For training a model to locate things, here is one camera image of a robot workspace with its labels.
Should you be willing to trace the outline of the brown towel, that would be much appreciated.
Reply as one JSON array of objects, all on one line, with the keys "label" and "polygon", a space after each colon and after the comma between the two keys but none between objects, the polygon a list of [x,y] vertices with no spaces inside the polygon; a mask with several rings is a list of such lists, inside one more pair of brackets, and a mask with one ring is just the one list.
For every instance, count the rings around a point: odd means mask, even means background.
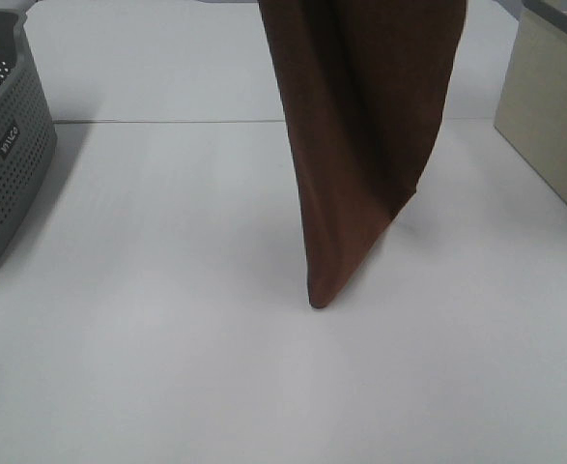
[{"label": "brown towel", "polygon": [[313,307],[337,297],[414,196],[467,9],[464,1],[260,3]]}]

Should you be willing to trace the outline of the grey perforated plastic basket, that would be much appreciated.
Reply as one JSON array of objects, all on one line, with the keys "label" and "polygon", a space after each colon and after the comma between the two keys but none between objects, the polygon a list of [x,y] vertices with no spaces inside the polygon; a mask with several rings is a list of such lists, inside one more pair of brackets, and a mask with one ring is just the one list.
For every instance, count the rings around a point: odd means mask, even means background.
[{"label": "grey perforated plastic basket", "polygon": [[28,214],[57,146],[26,19],[18,10],[0,9],[0,260]]}]

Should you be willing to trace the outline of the beige plastic bin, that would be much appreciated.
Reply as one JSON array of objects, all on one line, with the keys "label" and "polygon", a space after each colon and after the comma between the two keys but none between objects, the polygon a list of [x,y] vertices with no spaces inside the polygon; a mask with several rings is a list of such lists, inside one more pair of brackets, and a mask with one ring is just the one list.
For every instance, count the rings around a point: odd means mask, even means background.
[{"label": "beige plastic bin", "polygon": [[567,205],[567,10],[525,1],[495,127]]}]

